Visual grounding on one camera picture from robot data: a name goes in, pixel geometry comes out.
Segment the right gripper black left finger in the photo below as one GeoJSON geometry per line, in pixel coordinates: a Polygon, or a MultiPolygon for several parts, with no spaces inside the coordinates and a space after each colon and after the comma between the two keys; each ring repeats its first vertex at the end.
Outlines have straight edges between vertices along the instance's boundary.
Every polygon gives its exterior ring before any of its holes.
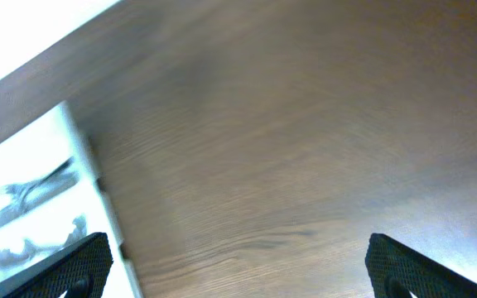
{"type": "Polygon", "coordinates": [[[92,233],[0,282],[2,298],[101,298],[113,265],[106,233],[92,233]]]}

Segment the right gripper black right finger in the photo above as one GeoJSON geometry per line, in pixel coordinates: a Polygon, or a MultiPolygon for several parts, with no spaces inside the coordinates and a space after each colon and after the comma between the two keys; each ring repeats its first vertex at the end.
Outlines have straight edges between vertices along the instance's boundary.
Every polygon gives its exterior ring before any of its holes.
{"type": "Polygon", "coordinates": [[[477,297],[477,283],[383,233],[373,233],[364,259],[376,298],[477,297]]]}

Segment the large silver spoon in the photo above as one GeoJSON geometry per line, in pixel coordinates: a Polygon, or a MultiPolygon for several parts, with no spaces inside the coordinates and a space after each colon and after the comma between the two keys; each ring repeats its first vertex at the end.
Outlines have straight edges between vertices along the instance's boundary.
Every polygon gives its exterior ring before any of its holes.
{"type": "Polygon", "coordinates": [[[64,247],[79,241],[81,238],[84,238],[87,235],[87,222],[86,217],[83,214],[74,218],[72,224],[74,229],[68,234],[67,239],[63,244],[64,247]]]}
{"type": "Polygon", "coordinates": [[[25,262],[30,261],[38,253],[42,252],[57,252],[62,249],[61,245],[36,245],[29,238],[23,240],[22,250],[15,252],[10,248],[0,250],[0,270],[11,267],[20,266],[25,262]]]}

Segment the silver fork dark handle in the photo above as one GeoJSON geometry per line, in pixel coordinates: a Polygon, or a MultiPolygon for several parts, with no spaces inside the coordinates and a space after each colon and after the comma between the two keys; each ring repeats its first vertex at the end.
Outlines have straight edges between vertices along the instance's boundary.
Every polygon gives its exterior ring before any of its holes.
{"type": "Polygon", "coordinates": [[[20,208],[33,209],[68,190],[79,181],[73,157],[64,161],[51,173],[28,182],[4,185],[2,192],[12,197],[20,208]]]}

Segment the white cutlery tray organizer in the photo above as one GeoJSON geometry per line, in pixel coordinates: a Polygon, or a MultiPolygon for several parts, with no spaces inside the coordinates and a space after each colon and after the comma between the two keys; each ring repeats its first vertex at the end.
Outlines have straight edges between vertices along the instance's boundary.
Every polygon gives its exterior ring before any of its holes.
{"type": "MultiPolygon", "coordinates": [[[[63,244],[74,229],[72,221],[83,214],[87,222],[85,237],[98,232],[108,235],[113,265],[103,295],[139,297],[142,292],[133,265],[122,253],[123,235],[109,197],[99,186],[100,174],[87,145],[65,103],[0,143],[0,209],[10,204],[12,198],[2,192],[4,185],[39,179],[71,157],[79,174],[75,186],[1,227],[0,250],[10,248],[19,252],[25,238],[39,246],[67,248],[63,244]]],[[[38,253],[20,266],[0,270],[0,282],[57,252],[38,253]]]]}

